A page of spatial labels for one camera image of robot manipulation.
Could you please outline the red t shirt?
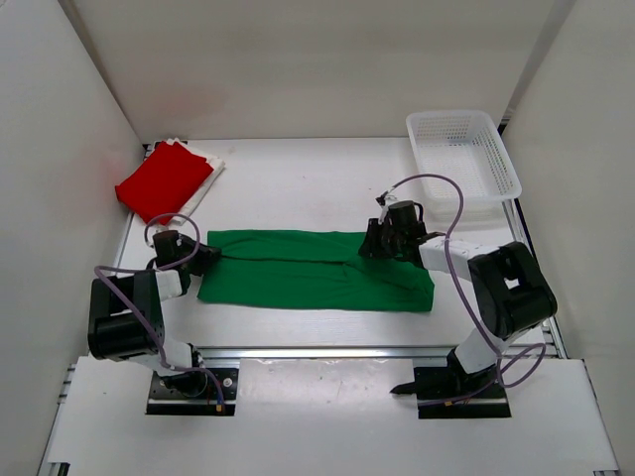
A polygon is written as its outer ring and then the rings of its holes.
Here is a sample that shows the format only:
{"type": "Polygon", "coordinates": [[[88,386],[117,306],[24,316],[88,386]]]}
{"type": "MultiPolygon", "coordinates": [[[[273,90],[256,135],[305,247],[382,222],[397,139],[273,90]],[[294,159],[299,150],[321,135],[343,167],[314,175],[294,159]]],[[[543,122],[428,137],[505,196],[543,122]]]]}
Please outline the red t shirt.
{"type": "Polygon", "coordinates": [[[178,219],[176,213],[211,173],[205,158],[179,143],[164,141],[129,178],[115,186],[115,194],[145,223],[161,215],[158,223],[167,225],[178,219]]]}

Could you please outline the green t shirt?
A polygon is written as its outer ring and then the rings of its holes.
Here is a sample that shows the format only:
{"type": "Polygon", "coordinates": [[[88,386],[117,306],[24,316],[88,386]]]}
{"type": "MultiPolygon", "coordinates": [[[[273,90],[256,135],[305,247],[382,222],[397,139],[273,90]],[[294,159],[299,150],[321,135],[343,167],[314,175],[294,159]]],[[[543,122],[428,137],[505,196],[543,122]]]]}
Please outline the green t shirt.
{"type": "Polygon", "coordinates": [[[202,278],[207,304],[280,309],[429,312],[435,284],[428,271],[359,255],[361,232],[210,231],[221,258],[202,278]]]}

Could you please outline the white t shirt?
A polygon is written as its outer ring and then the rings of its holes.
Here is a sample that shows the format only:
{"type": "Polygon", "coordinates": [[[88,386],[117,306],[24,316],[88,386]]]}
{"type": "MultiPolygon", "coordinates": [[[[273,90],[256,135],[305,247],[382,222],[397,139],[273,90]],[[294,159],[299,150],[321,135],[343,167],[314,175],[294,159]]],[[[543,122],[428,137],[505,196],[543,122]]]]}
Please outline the white t shirt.
{"type": "Polygon", "coordinates": [[[220,174],[225,169],[225,161],[223,161],[220,157],[215,156],[213,154],[204,152],[203,150],[194,147],[188,141],[181,141],[178,138],[168,139],[166,141],[168,145],[173,145],[175,143],[179,143],[190,153],[205,158],[205,161],[211,166],[212,173],[211,175],[201,184],[201,186],[197,189],[197,191],[192,195],[192,197],[181,207],[179,210],[179,214],[184,215],[186,217],[190,217],[199,204],[204,199],[205,195],[208,193],[214,181],[220,176],[220,174]]]}

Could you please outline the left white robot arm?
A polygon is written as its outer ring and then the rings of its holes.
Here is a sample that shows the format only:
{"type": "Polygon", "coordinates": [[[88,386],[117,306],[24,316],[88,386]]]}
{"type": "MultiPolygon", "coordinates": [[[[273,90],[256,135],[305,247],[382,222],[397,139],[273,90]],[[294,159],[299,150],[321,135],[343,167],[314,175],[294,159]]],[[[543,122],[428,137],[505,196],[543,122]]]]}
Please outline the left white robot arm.
{"type": "Polygon", "coordinates": [[[187,397],[204,392],[208,374],[197,349],[167,335],[162,304],[184,296],[221,250],[175,230],[153,236],[156,257],[138,271],[99,267],[91,284],[87,343],[99,360],[130,361],[173,377],[187,397]]]}

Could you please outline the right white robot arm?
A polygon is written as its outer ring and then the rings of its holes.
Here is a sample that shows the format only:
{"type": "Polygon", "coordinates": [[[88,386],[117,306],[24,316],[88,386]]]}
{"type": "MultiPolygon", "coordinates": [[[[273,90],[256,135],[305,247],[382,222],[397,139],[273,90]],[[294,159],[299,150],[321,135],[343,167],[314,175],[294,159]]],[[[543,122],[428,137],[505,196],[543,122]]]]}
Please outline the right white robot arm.
{"type": "Polygon", "coordinates": [[[447,357],[445,383],[466,397],[497,367],[509,345],[558,309],[557,299],[536,259],[524,244],[513,241],[492,247],[430,232],[423,206],[413,200],[377,198],[378,218],[368,220],[359,255],[372,262],[392,260],[442,272],[472,285],[477,309],[468,314],[475,329],[447,357]]]}

